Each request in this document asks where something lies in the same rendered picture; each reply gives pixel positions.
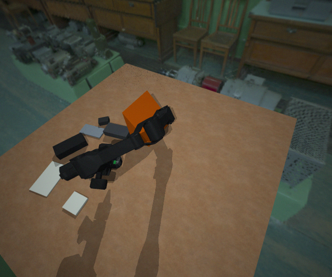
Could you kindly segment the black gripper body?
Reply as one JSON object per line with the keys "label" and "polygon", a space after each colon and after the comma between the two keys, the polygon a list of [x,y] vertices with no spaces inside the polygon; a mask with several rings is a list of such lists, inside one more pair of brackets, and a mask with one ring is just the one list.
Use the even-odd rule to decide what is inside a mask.
{"label": "black gripper body", "polygon": [[[108,147],[112,146],[112,144],[104,144],[101,143],[99,145],[98,150],[101,151],[103,149],[106,149]],[[101,189],[101,190],[105,190],[107,187],[107,180],[106,179],[102,179],[102,175],[107,175],[108,173],[108,163],[105,163],[101,166],[101,168],[96,172],[96,177],[91,178],[91,182],[90,182],[90,188],[91,189]]]}

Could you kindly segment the dark grey controller unit with white label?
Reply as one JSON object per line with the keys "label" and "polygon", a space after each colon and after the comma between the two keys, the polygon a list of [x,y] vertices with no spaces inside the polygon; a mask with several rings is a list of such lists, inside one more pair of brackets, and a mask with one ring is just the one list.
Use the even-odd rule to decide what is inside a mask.
{"label": "dark grey controller unit with white label", "polygon": [[112,160],[112,169],[118,169],[122,165],[121,156]]}

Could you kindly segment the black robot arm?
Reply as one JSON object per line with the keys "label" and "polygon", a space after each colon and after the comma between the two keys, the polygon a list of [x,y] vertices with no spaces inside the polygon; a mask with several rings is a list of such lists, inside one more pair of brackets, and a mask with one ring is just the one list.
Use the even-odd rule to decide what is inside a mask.
{"label": "black robot arm", "polygon": [[[76,176],[81,179],[90,179],[94,177],[101,166],[111,160],[114,160],[132,150],[138,150],[143,146],[154,145],[165,135],[164,127],[166,124],[172,124],[175,118],[169,106],[164,106],[156,110],[155,114],[137,124],[134,132],[126,139],[101,151],[94,149],[82,153],[72,159],[70,162],[59,168],[60,177],[69,181]],[[139,132],[144,128],[150,143],[144,143]]]}

